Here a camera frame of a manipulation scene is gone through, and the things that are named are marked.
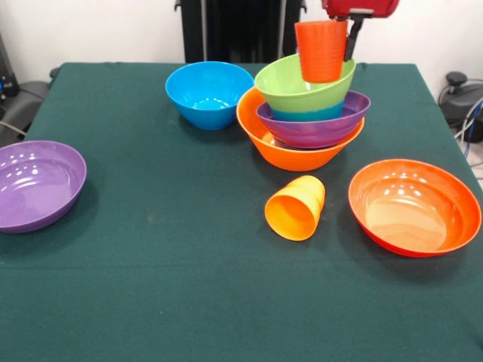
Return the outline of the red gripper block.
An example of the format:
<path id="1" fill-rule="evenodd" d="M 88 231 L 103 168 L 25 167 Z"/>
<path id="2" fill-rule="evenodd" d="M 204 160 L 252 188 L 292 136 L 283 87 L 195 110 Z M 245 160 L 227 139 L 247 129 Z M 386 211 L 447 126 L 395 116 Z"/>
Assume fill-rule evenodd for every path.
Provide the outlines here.
<path id="1" fill-rule="evenodd" d="M 322 0 L 321 6 L 330 18 L 349 18 L 353 21 L 346 38 L 344 61 L 352 59 L 358 33 L 366 17 L 387 18 L 398 7 L 399 0 Z"/>

